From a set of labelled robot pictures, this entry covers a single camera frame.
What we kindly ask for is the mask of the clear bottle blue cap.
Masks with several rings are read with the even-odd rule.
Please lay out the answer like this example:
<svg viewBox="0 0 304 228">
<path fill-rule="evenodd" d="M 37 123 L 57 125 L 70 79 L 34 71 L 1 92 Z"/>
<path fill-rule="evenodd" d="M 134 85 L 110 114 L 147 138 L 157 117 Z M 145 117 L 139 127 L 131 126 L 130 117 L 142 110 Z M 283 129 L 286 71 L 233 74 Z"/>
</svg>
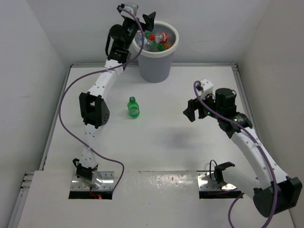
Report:
<svg viewBox="0 0 304 228">
<path fill-rule="evenodd" d="M 145 51 L 152 51 L 152 49 L 153 49 L 152 42 L 150 40 L 148 40 L 147 38 L 142 38 L 141 36 L 139 36 L 137 38 L 136 43 L 139 47 L 141 47 L 143 44 L 143 50 L 145 50 Z"/>
</svg>

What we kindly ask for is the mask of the red cap cola bottle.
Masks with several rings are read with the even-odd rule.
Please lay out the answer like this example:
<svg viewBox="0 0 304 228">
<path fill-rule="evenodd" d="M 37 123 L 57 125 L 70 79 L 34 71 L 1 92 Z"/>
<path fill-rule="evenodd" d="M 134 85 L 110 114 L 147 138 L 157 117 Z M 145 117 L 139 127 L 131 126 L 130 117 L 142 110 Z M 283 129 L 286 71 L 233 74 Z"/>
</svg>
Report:
<svg viewBox="0 0 304 228">
<path fill-rule="evenodd" d="M 157 32 L 148 36 L 150 41 L 155 41 L 157 44 L 172 45 L 175 42 L 175 37 L 172 33 Z"/>
</svg>

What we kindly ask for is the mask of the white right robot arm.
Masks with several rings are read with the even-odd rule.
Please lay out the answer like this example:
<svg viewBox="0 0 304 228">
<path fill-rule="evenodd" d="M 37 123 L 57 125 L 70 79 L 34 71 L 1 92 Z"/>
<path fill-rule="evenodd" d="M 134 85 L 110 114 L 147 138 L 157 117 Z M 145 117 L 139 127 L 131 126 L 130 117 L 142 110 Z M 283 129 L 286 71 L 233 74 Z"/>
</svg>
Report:
<svg viewBox="0 0 304 228">
<path fill-rule="evenodd" d="M 283 171 L 267 152 L 259 140 L 249 118 L 237 111 L 236 92 L 220 88 L 194 87 L 195 99 L 188 101 L 184 115 L 195 121 L 195 111 L 199 119 L 211 117 L 217 120 L 220 129 L 241 150 L 251 165 L 256 177 L 246 177 L 237 171 L 235 164 L 225 162 L 215 167 L 214 178 L 218 184 L 231 183 L 249 196 L 265 218 L 273 216 L 297 205 L 302 183 L 297 177 L 291 178 Z"/>
</svg>

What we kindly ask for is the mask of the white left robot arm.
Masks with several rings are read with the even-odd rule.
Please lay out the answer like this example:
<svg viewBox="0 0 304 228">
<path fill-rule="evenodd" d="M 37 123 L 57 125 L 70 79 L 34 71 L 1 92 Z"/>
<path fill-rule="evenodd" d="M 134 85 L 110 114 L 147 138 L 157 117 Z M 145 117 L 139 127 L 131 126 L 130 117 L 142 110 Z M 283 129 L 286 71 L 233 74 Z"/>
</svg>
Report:
<svg viewBox="0 0 304 228">
<path fill-rule="evenodd" d="M 81 158 L 74 159 L 76 174 L 87 180 L 92 180 L 98 168 L 94 149 L 96 133 L 105 126 L 110 117 L 106 104 L 109 94 L 118 76 L 125 70 L 130 62 L 129 48 L 137 32 L 152 31 L 156 12 L 144 14 L 143 22 L 136 17 L 135 10 L 126 5 L 120 5 L 118 11 L 124 21 L 113 25 L 107 35 L 105 53 L 107 60 L 104 69 L 92 87 L 79 95 L 80 113 L 85 124 L 85 138 L 81 142 L 84 149 Z"/>
</svg>

